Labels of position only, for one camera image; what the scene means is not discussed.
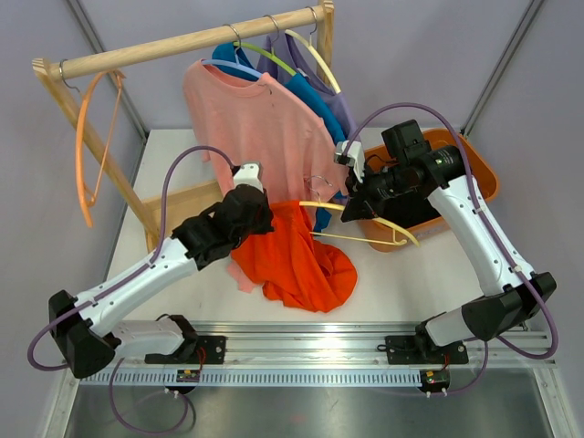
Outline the black t shirt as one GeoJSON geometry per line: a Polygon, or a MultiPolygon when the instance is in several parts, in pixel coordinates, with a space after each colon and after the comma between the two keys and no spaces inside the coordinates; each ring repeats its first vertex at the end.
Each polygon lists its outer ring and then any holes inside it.
{"type": "Polygon", "coordinates": [[[383,197],[384,191],[373,191],[367,197],[371,210],[379,217],[403,228],[411,228],[440,216],[419,192],[408,192],[398,197],[383,197]]]}

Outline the orange t shirt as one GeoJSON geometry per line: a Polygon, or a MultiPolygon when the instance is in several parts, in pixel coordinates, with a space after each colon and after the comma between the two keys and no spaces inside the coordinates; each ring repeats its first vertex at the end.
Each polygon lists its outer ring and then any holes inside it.
{"type": "Polygon", "coordinates": [[[228,274],[238,289],[261,287],[266,298],[288,308],[328,313],[351,297],[358,273],[337,247],[315,240],[298,201],[274,203],[274,231],[251,235],[231,253],[228,274]]]}

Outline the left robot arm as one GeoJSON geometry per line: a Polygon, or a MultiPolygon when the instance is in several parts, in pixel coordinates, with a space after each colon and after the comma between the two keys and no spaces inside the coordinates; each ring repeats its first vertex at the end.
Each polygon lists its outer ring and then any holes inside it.
{"type": "Polygon", "coordinates": [[[75,296],[57,292],[48,302],[50,333],[73,375],[84,379],[130,357],[149,363],[197,360],[199,335],[185,317],[125,318],[166,287],[228,257],[248,236],[272,232],[272,219],[262,185],[239,183],[112,280],[75,296]]]}

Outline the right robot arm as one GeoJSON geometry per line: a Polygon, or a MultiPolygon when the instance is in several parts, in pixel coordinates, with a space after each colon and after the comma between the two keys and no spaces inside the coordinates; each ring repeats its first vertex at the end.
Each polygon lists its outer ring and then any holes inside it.
{"type": "Polygon", "coordinates": [[[349,168],[342,221],[382,218],[393,201],[420,195],[453,231],[483,293],[418,324],[406,343],[408,353],[438,362],[467,339],[489,341],[534,317],[557,283],[549,272],[537,273],[510,243],[479,195],[464,148],[433,148],[416,120],[385,130],[382,138],[393,163],[377,171],[367,164],[359,142],[336,147],[335,161],[349,168]]]}

